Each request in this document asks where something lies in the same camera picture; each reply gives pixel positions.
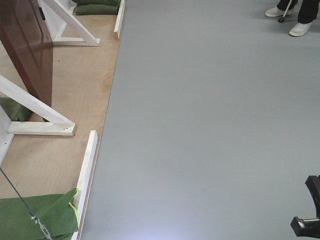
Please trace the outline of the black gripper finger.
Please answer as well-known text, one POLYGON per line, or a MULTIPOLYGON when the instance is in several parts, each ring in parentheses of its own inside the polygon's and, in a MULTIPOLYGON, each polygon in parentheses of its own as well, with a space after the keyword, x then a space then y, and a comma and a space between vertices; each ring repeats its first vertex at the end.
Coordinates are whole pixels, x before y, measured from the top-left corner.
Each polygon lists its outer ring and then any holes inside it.
POLYGON ((295 216, 292 219, 290 226, 297 237, 320 237, 319 218, 301 219, 295 216))
POLYGON ((320 177, 316 175, 309 175, 305 181, 312 200, 314 202, 316 217, 320 217, 320 177))

